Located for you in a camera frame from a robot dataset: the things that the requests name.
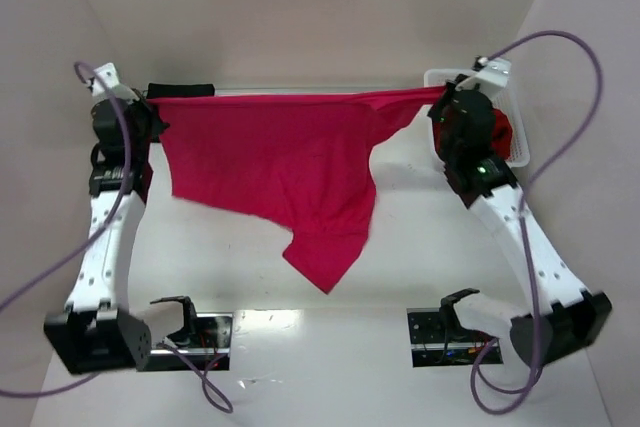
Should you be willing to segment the dark red t-shirt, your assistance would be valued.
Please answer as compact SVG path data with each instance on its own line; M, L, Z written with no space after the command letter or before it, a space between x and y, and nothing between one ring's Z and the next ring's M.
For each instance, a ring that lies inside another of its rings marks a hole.
M489 147L500 158L510 156L512 127L498 109L480 113L462 113L458 122L453 117L441 117L432 123L434 149L440 160L445 160L443 149L447 140L461 140L469 147Z

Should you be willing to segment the pink t-shirt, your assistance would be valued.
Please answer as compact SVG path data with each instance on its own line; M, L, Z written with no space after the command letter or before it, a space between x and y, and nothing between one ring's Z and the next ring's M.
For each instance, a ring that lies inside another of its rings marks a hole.
M376 201L373 149L442 89L152 97L175 197L290 230L284 259L330 292L360 256Z

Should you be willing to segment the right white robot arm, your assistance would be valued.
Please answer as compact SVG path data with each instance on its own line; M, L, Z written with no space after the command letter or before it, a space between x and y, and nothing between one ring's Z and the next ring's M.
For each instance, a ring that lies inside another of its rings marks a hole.
M461 90L448 81L428 112L444 174L466 209L492 235L513 269L529 305L520 313L466 289L444 298L442 311L468 330L507 338L527 366L546 366L591 346L612 313L609 297L592 292L569 269L531 213L522 186L492 146L497 119L479 87Z

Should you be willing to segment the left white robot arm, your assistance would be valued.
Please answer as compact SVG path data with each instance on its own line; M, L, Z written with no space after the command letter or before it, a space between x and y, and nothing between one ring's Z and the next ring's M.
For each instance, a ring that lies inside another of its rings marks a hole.
M129 310L133 246L153 175L150 145L168 125L142 98L119 105L124 125L107 100L91 110L97 137L90 157L91 242L63 311L47 315L43 326L72 375L141 371L161 342L181 345L195 329L187 296L153 300L139 314Z

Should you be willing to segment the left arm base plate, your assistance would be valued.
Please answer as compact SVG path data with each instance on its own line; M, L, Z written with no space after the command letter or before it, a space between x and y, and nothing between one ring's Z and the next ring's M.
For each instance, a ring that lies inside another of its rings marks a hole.
M198 370L217 356L213 371L228 371L233 327L232 313L198 313L190 332L182 328L164 338L176 347ZM189 366L174 353L156 344L143 372L187 371Z

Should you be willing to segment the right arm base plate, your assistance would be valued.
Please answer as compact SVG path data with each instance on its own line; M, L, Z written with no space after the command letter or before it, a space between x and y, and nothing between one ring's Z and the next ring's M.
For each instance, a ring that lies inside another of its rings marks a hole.
M408 309L414 368L471 366L492 340L488 334L447 328L437 309Z

